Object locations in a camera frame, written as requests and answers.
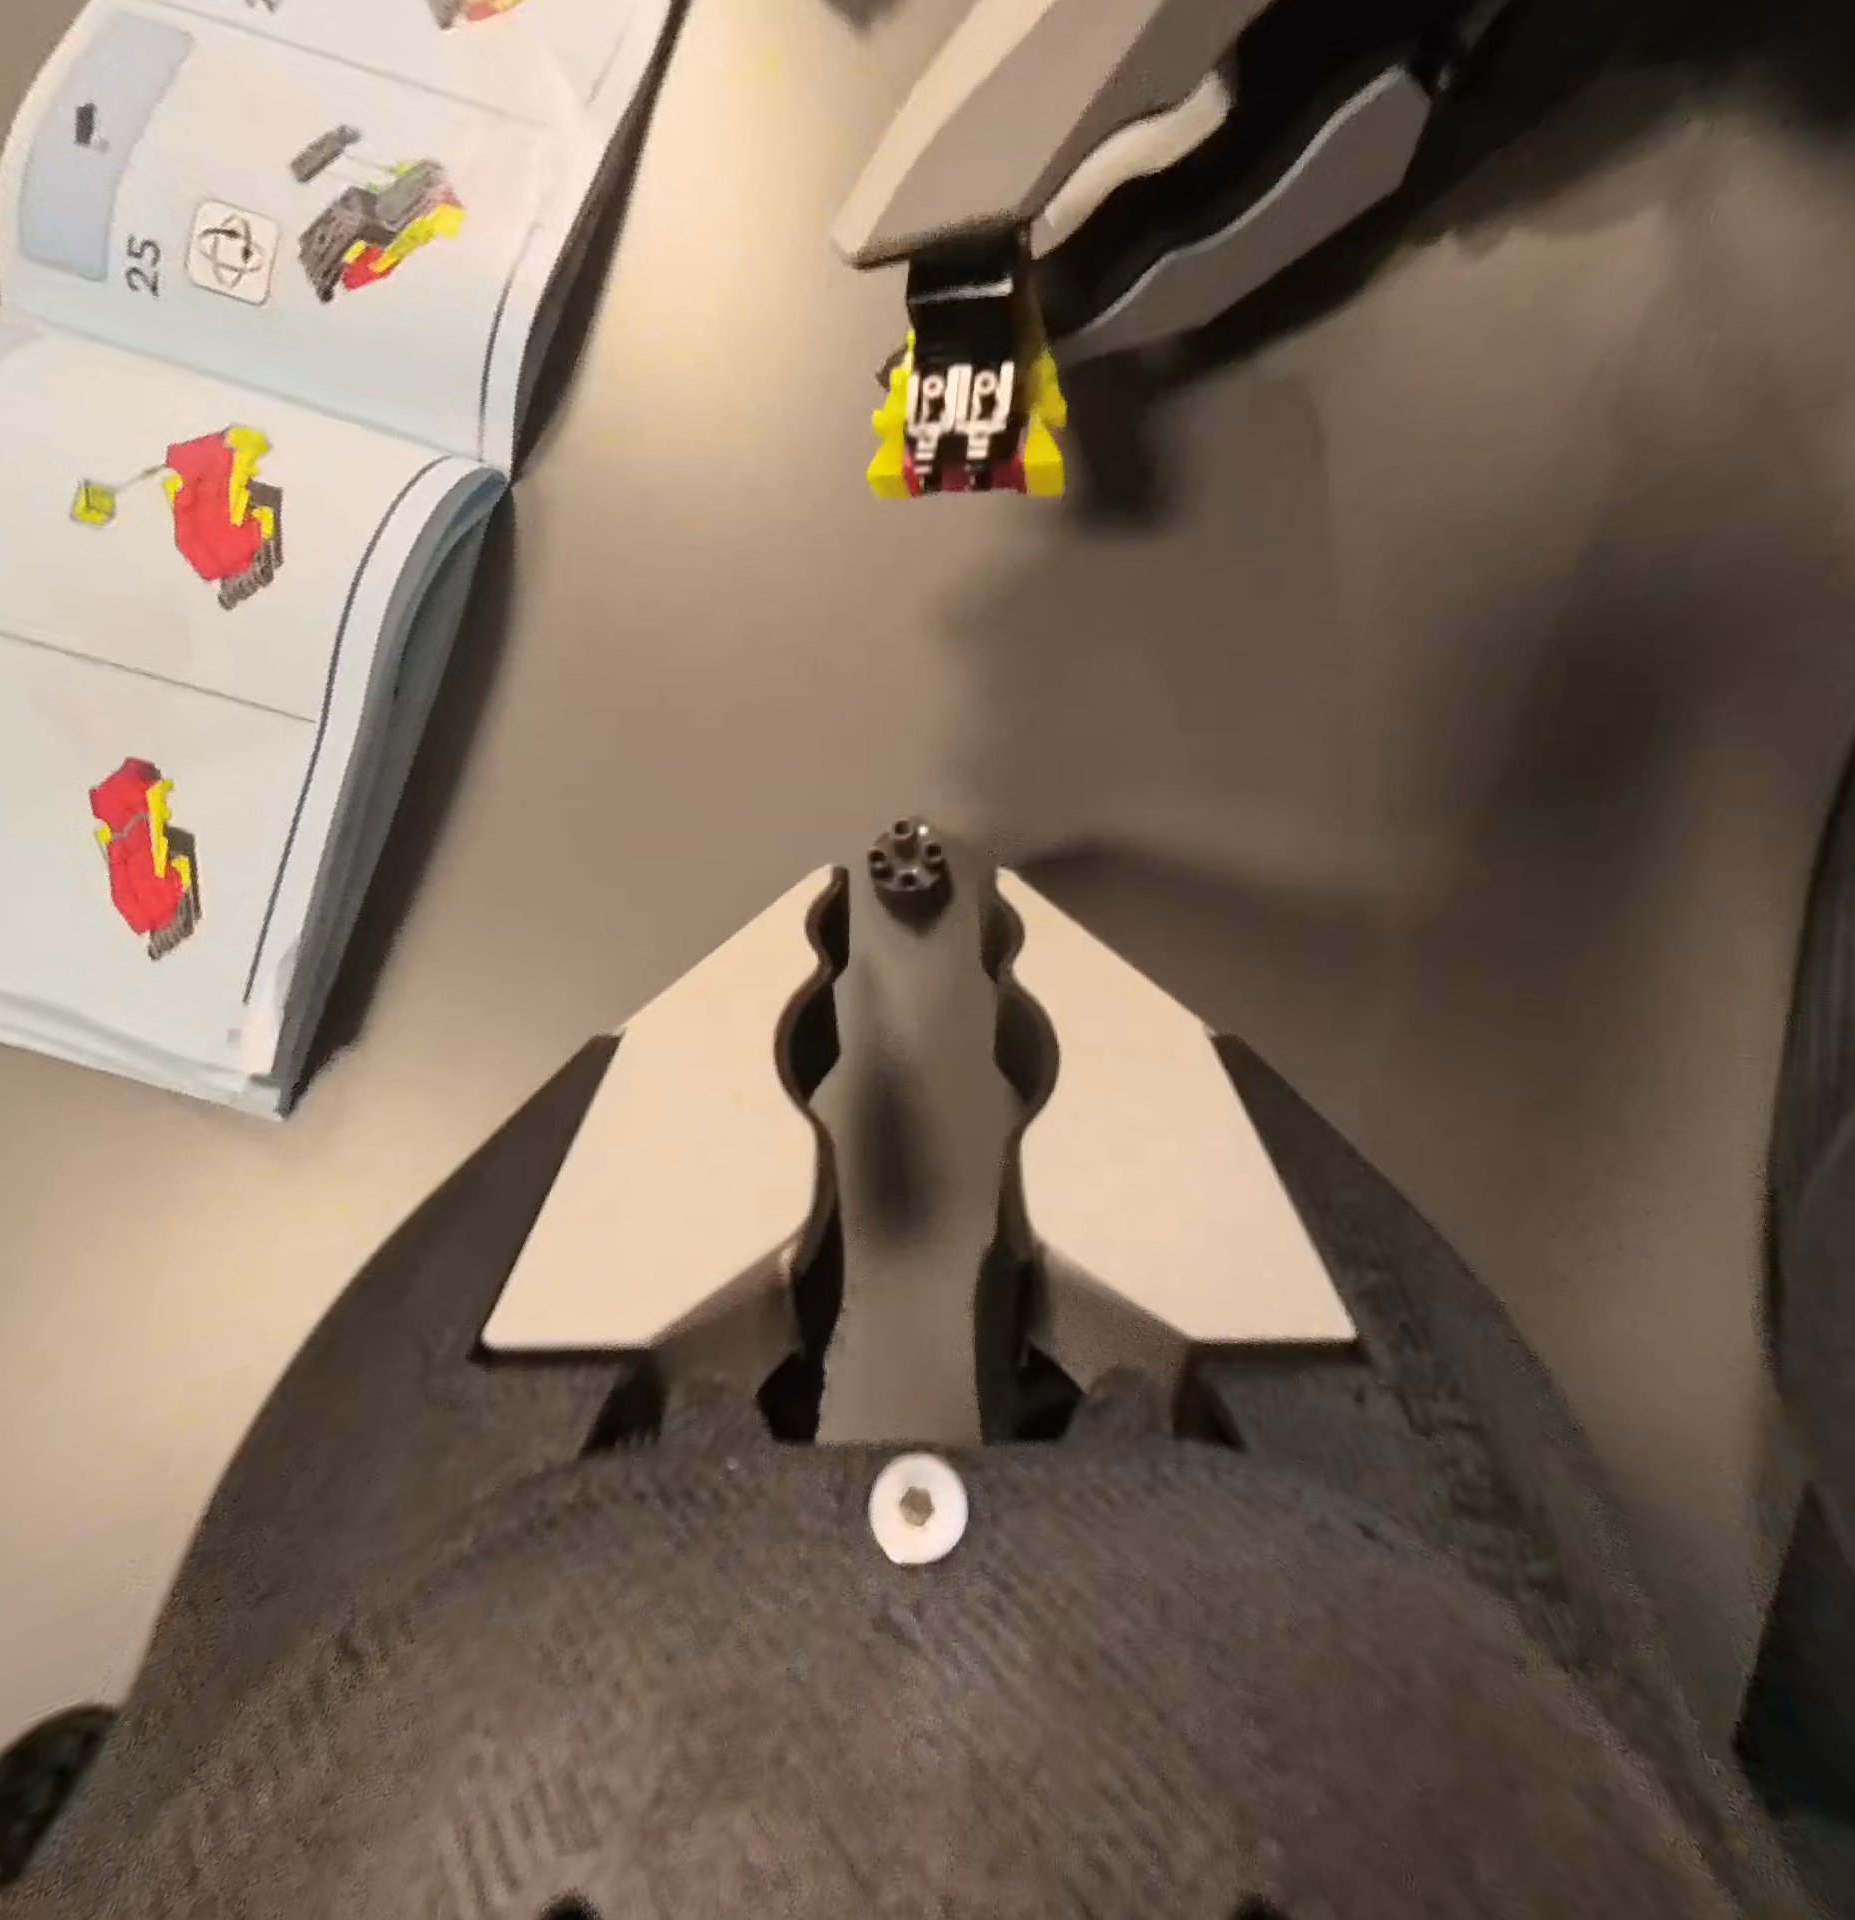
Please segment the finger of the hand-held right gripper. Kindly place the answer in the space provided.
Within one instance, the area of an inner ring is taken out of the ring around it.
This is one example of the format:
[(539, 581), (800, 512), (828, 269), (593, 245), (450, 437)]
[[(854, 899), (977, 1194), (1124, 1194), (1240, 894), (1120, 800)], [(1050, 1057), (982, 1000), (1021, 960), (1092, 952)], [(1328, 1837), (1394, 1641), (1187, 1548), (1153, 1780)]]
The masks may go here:
[(1174, 164), (1120, 183), (1055, 244), (1062, 363), (1145, 352), (1234, 313), (1406, 183), (1419, 67), (1341, 67), (1311, 99), (1237, 99)]
[(854, 269), (1022, 228), (1116, 131), (1174, 110), (1268, 3), (974, 3), (835, 216)]

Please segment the red yellow lego model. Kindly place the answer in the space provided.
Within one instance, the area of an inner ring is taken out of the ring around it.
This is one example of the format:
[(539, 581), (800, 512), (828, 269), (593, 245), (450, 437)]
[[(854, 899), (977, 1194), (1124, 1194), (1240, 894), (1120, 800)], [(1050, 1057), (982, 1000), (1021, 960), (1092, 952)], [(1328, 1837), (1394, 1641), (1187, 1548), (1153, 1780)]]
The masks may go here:
[(928, 245), (907, 265), (907, 336), (882, 363), (866, 481), (928, 494), (1058, 495), (1067, 397), (1012, 228)]

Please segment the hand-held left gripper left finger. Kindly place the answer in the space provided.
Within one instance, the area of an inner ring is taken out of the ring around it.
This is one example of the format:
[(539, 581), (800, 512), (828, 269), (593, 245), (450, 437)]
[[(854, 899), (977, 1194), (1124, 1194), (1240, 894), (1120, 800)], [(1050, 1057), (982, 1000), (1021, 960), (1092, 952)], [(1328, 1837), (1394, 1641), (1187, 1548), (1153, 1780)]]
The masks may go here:
[(787, 1357), (830, 1214), (816, 1090), (839, 1057), (848, 881), (819, 863), (611, 1040), (482, 1349)]

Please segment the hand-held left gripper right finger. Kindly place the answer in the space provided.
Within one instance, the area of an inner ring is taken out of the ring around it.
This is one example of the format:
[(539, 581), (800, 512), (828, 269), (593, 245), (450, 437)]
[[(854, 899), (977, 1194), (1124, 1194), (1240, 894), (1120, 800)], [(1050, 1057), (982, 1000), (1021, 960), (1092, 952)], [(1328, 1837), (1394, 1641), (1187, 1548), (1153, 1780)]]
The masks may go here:
[(1022, 877), (986, 930), (1038, 1349), (1350, 1349), (1217, 1030)]

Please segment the small black round lego piece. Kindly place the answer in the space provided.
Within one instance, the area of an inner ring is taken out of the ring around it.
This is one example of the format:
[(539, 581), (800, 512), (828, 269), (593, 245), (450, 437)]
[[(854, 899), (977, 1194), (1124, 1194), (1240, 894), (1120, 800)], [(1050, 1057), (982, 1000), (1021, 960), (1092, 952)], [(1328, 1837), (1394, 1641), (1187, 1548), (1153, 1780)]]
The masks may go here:
[(899, 815), (866, 857), (871, 899), (902, 927), (928, 927), (952, 899), (952, 863), (926, 815)]

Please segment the open instruction booklet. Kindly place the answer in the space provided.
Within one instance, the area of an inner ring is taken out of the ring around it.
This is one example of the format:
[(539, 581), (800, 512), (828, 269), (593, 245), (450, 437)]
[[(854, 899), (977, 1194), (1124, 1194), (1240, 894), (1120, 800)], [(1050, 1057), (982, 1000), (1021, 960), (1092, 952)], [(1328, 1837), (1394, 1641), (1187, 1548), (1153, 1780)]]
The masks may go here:
[(74, 10), (0, 154), (0, 1043), (293, 1109), (675, 10)]

